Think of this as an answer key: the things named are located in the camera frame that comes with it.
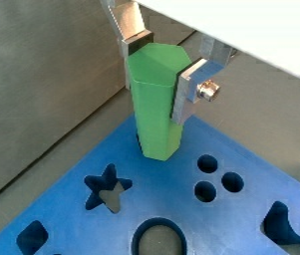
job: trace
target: gray wall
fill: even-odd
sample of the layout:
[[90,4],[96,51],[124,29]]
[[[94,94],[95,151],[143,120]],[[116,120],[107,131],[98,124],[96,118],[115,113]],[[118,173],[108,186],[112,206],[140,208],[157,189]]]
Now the gray wall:
[[99,1],[0,0],[0,187],[120,89],[120,62]]

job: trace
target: gray floor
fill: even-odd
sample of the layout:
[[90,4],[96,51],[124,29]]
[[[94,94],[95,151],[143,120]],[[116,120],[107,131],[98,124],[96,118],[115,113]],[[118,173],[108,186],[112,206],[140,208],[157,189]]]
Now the gray floor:
[[[193,40],[185,45],[191,52],[197,35]],[[243,53],[214,80],[222,92],[213,103],[199,102],[197,115],[300,181],[300,81]],[[131,112],[130,93],[122,90],[1,193],[0,230]],[[179,254],[167,233],[165,228],[149,232],[142,255],[159,254],[162,243]],[[286,249],[300,254],[300,247]]]

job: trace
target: white overhead panel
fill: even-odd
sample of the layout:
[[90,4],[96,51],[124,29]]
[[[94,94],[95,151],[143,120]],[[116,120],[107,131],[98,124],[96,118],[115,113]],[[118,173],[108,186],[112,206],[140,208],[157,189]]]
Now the white overhead panel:
[[300,0],[138,0],[300,78]]

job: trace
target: star-shaped hole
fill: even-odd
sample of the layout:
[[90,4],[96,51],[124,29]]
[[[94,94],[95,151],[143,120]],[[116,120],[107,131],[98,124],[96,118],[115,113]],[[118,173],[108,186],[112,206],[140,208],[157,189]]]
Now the star-shaped hole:
[[111,212],[118,213],[120,211],[119,195],[132,186],[132,182],[128,179],[116,178],[115,166],[108,164],[102,176],[86,176],[84,183],[92,191],[86,202],[86,209],[92,210],[104,203]]

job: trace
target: circular hole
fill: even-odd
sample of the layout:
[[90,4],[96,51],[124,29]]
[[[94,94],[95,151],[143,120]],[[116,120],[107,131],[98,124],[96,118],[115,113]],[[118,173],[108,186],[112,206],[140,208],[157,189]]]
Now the circular hole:
[[243,186],[241,176],[235,172],[226,172],[221,178],[221,183],[229,192],[239,192]]
[[218,162],[211,155],[202,155],[197,160],[197,167],[206,173],[213,173],[217,170]]
[[201,202],[210,202],[215,198],[215,188],[207,181],[201,181],[194,187],[194,195]]

